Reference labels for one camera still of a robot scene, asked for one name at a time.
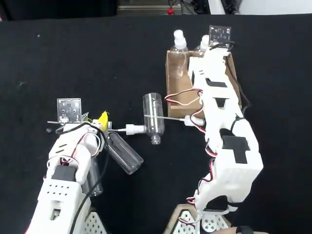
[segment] clear plastic bottle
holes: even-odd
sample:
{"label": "clear plastic bottle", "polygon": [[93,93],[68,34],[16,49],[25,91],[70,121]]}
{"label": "clear plastic bottle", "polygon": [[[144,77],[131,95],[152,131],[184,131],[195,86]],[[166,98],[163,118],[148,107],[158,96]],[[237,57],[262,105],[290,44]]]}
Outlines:
{"label": "clear plastic bottle", "polygon": [[[90,170],[87,176],[86,181],[84,182],[84,184],[82,185],[82,191],[84,194],[87,194],[91,187],[97,182],[99,178],[99,171],[98,171],[98,160],[97,160],[97,156],[93,156],[91,157],[91,166],[90,166]],[[91,193],[91,197],[93,196],[98,196],[103,192],[103,187],[102,184],[99,183],[93,190],[93,192]]]}
{"label": "clear plastic bottle", "polygon": [[144,160],[118,133],[110,132],[108,139],[111,156],[127,174],[133,174]]}
{"label": "clear plastic bottle", "polygon": [[194,49],[193,57],[204,57],[206,50],[209,47],[209,35],[204,35],[201,38],[200,45]]}
{"label": "clear plastic bottle", "polygon": [[187,75],[187,67],[189,62],[189,50],[186,47],[186,40],[182,30],[175,30],[174,32],[175,44],[170,49],[169,76],[171,78],[181,78]]}
{"label": "clear plastic bottle", "polygon": [[151,137],[153,145],[160,144],[160,136],[165,131],[165,123],[162,111],[161,96],[157,93],[150,93],[143,96],[144,124],[146,134]]}

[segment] yellow object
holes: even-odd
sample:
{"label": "yellow object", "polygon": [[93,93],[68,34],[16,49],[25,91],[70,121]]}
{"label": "yellow object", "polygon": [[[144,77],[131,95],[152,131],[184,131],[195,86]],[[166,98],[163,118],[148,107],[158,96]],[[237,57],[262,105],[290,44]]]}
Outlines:
{"label": "yellow object", "polygon": [[108,115],[107,111],[104,111],[98,121],[102,124],[102,131],[105,131],[108,125]]}

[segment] white robotic arm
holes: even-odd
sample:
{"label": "white robotic arm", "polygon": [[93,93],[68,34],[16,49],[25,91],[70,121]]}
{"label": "white robotic arm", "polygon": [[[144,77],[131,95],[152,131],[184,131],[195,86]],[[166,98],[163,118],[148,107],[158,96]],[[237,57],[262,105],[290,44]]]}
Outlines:
{"label": "white robotic arm", "polygon": [[[49,153],[46,178],[26,234],[69,234],[73,223],[74,234],[106,234],[97,213],[89,212],[89,197],[78,210],[88,189],[93,186],[86,184],[90,179],[95,183],[92,177],[99,175],[95,159],[105,141],[102,135],[101,138],[96,135],[98,131],[92,126],[103,129],[102,123],[96,120],[92,124],[64,125],[65,134],[60,135]],[[97,188],[93,190],[94,195],[98,195]]]}
{"label": "white robotic arm", "polygon": [[[209,173],[200,180],[194,196],[188,198],[197,210],[197,221],[205,215],[235,211],[263,168],[256,137],[225,74],[224,58],[228,55],[227,48],[214,48],[208,49],[203,58],[190,58],[189,77],[193,88],[202,90],[199,102],[206,120],[206,152],[213,157],[207,166]],[[233,135],[221,136],[221,129]],[[210,210],[207,204],[224,195],[227,209]]]}

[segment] white 3d-printed part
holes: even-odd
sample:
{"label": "white 3d-printed part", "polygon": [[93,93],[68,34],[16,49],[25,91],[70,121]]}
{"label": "white 3d-printed part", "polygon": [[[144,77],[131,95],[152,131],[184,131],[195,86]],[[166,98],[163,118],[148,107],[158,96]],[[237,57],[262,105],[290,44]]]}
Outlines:
{"label": "white 3d-printed part", "polygon": [[220,229],[228,228],[228,225],[220,215],[206,214],[201,220],[201,227],[207,233],[212,233]]}
{"label": "white 3d-printed part", "polygon": [[[189,211],[183,211],[180,217],[186,220],[187,222],[195,222],[195,220],[193,219]],[[185,223],[181,223],[178,220],[172,234],[195,234],[195,227],[193,225],[187,225]]]}
{"label": "white 3d-printed part", "polygon": [[91,212],[84,223],[85,234],[107,234],[96,212]]}

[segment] black cloth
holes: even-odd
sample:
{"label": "black cloth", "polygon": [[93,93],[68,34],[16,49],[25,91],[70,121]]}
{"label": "black cloth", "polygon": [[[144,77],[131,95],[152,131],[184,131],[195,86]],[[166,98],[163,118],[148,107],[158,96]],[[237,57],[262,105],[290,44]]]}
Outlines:
{"label": "black cloth", "polygon": [[[0,23],[1,233],[23,233],[31,220],[56,140],[46,133],[54,127],[47,120],[57,119],[56,98],[82,98],[83,112],[93,118],[108,110],[114,128],[142,124],[142,96],[166,94],[173,31],[182,29],[192,49],[210,24],[232,27],[238,80],[253,104],[246,118],[264,163],[234,224],[303,233],[312,197],[311,20],[166,16]],[[114,234],[162,233],[176,205],[208,172],[202,133],[165,123],[157,146],[146,135],[124,136],[144,158],[133,175],[111,160],[105,192],[93,205]]]}

